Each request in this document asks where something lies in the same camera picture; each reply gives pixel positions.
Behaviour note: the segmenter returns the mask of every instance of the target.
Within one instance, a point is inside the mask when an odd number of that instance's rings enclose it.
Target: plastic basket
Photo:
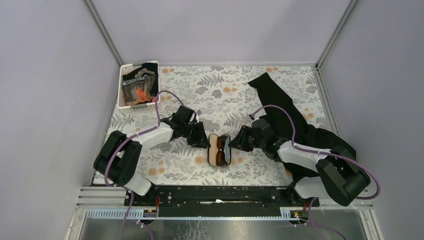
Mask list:
[[[148,63],[155,63],[158,67],[158,83],[157,88],[158,92],[161,90],[161,83],[159,81],[159,62],[158,61],[148,61]],[[124,101],[124,96],[122,94],[121,84],[122,84],[122,75],[129,74],[130,72],[134,71],[135,69],[139,68],[142,65],[142,63],[137,64],[125,64],[120,66],[119,70],[119,85],[118,85],[118,100],[117,100],[117,106],[118,110],[126,115],[129,114],[140,114],[140,113],[146,113],[155,111],[155,103],[154,102],[148,102],[143,104],[137,104],[132,106],[126,106]],[[157,106],[159,107],[160,99],[157,100]]]

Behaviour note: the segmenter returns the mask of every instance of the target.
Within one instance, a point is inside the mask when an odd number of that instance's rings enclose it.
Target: black cloth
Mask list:
[[[293,104],[292,98],[271,79],[268,73],[262,74],[248,84],[257,90],[257,95],[263,106],[277,105],[287,111],[296,129],[296,134],[294,136],[294,141],[296,143],[319,149],[334,149],[337,146],[342,146],[356,158],[355,149],[343,139],[331,131],[316,128],[308,124],[303,115]],[[265,112],[266,115],[261,118],[265,119],[271,125],[272,129],[279,137],[291,140],[293,129],[284,112],[275,107],[267,107],[265,108]],[[300,175],[299,177],[302,177],[302,175],[308,177],[317,176],[315,172],[304,167],[299,167],[298,165],[285,163],[284,167],[293,173],[293,177],[295,174]]]

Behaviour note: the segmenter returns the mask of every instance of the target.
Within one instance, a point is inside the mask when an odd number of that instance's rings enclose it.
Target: brown sunglasses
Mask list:
[[[230,135],[217,136],[212,133],[209,135],[209,143],[212,146],[207,152],[209,164],[213,167],[228,167],[231,163]]]

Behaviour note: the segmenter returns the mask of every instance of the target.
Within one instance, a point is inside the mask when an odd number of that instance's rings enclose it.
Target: white wall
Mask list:
[[[118,66],[81,0],[0,4],[0,239],[63,239]]]
[[[126,63],[315,63],[349,0],[93,0]]]
[[[362,0],[322,67],[343,138],[382,184],[385,240],[422,239],[424,1]]]

